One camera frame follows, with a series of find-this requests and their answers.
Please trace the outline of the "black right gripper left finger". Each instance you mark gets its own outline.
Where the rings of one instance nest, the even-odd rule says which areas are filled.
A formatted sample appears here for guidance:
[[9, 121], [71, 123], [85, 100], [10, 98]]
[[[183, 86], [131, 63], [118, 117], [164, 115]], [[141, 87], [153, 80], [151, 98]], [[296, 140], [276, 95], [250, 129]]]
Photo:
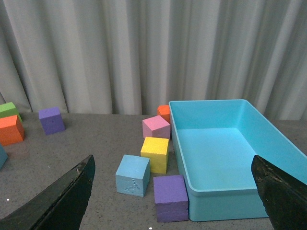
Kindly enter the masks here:
[[95, 161], [89, 155], [0, 221], [2, 230], [78, 230], [91, 196]]

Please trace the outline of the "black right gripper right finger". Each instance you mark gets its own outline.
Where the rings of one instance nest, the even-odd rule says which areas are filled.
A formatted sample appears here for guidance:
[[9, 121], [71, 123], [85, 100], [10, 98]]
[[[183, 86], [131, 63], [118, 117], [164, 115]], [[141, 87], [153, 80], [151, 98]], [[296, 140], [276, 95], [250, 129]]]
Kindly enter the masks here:
[[307, 228], [307, 185], [259, 155], [251, 164], [259, 197], [275, 230]]

